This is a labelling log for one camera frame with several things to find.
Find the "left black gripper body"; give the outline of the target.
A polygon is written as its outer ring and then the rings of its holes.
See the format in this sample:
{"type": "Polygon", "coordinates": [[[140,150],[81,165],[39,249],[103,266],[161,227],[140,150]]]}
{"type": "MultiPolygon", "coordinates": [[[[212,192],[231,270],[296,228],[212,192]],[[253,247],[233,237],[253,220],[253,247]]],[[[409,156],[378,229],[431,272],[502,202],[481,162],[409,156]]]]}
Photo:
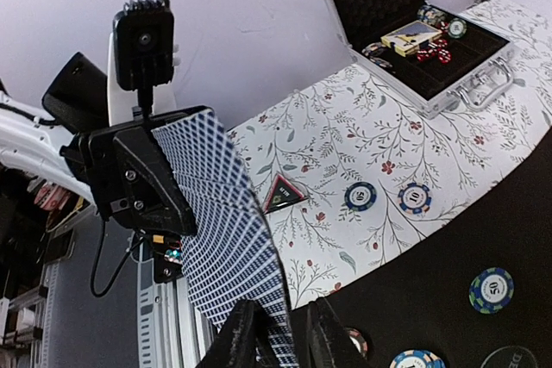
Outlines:
{"type": "Polygon", "coordinates": [[[43,96],[43,106],[73,138],[60,149],[70,172],[90,187],[100,216],[148,234],[194,235],[191,205],[153,137],[156,128],[201,107],[156,115],[154,88],[173,80],[174,16],[170,0],[129,0],[113,19],[115,84],[134,92],[127,121],[109,119],[108,78],[75,53],[43,96]]]}

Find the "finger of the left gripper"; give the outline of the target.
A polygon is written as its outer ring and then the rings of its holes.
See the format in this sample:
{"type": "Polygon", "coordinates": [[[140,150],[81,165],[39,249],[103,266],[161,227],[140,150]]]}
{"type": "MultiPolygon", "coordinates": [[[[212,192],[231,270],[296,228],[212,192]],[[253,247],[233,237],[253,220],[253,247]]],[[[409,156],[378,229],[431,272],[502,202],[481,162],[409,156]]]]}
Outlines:
{"type": "Polygon", "coordinates": [[[113,146],[134,227],[150,234],[196,235],[192,208],[153,136],[143,127],[130,128],[115,134],[113,146]]]}

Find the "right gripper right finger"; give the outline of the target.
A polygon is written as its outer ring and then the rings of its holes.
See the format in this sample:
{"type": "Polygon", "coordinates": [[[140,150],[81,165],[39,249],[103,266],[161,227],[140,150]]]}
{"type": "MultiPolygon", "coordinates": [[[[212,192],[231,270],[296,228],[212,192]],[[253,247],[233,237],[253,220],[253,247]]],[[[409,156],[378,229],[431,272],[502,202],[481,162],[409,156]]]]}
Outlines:
{"type": "Polygon", "coordinates": [[[369,366],[326,299],[310,302],[307,306],[306,349],[307,367],[369,366]]]}

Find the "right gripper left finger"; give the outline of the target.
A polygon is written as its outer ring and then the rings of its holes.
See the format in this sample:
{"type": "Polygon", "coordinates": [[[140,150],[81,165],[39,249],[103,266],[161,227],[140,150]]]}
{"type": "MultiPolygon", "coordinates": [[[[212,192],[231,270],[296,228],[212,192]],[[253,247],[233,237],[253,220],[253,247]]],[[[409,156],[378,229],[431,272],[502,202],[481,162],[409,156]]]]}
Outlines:
{"type": "Polygon", "coordinates": [[[278,367],[268,327],[267,313],[258,303],[238,301],[197,368],[278,367]]]}

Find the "red chip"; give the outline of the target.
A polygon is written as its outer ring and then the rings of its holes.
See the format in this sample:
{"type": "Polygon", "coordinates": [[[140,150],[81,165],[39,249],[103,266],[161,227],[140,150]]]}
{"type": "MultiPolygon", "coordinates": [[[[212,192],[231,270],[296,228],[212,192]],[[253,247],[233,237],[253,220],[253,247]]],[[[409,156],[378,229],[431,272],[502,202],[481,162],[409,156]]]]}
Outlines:
{"type": "Polygon", "coordinates": [[[348,333],[348,337],[351,339],[351,341],[357,348],[358,352],[361,354],[363,358],[366,358],[368,354],[368,343],[367,343],[367,340],[362,335],[362,333],[359,330],[352,327],[347,327],[346,331],[348,333]]]}

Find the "blue card deck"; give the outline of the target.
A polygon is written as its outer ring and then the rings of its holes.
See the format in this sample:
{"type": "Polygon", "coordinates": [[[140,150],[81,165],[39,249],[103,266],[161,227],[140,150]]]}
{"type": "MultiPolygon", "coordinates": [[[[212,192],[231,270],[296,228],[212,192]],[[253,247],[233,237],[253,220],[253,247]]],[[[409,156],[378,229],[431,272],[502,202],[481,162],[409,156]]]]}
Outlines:
{"type": "Polygon", "coordinates": [[[153,130],[198,231],[185,236],[182,271],[191,304],[222,327],[241,299],[267,317],[267,338],[282,367],[298,366],[286,281],[248,170],[210,109],[153,130]]]}

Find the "green poker chip stack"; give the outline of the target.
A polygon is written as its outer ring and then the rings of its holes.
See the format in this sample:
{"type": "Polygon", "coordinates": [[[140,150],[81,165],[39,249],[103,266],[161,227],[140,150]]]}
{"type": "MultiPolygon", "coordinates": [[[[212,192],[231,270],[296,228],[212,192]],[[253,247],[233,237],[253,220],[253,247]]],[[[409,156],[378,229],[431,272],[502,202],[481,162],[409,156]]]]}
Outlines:
{"type": "Polygon", "coordinates": [[[375,187],[368,182],[357,182],[350,185],[344,194],[344,202],[348,209],[362,212],[370,209],[377,200],[375,187]]]}

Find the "white poker chip stack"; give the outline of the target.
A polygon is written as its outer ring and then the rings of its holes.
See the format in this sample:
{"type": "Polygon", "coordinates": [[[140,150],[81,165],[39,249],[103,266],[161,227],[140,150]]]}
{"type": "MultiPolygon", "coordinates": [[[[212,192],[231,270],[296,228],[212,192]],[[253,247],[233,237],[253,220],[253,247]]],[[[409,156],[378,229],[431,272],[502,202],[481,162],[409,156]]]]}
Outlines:
{"type": "Polygon", "coordinates": [[[399,208],[411,215],[421,215],[430,210],[432,193],[425,184],[408,183],[398,192],[399,208]]]}

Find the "clear dealer button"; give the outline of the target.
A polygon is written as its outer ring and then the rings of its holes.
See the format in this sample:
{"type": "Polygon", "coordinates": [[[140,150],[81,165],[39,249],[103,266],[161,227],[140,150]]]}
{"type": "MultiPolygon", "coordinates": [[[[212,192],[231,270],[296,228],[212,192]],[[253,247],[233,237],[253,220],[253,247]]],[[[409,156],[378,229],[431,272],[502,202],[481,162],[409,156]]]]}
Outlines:
{"type": "Polygon", "coordinates": [[[503,346],[491,352],[481,368],[537,368],[538,362],[532,351],[524,346],[503,346]]]}

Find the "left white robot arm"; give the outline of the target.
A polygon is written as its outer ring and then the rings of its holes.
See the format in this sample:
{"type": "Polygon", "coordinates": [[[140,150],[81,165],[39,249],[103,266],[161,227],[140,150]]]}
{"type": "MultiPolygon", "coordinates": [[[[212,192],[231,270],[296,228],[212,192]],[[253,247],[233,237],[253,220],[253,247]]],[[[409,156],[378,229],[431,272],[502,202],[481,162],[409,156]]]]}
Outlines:
{"type": "Polygon", "coordinates": [[[190,203],[154,134],[199,107],[176,109],[170,0],[129,0],[116,13],[109,67],[74,54],[39,108],[1,96],[1,162],[93,203],[146,234],[194,235],[190,203]]]}

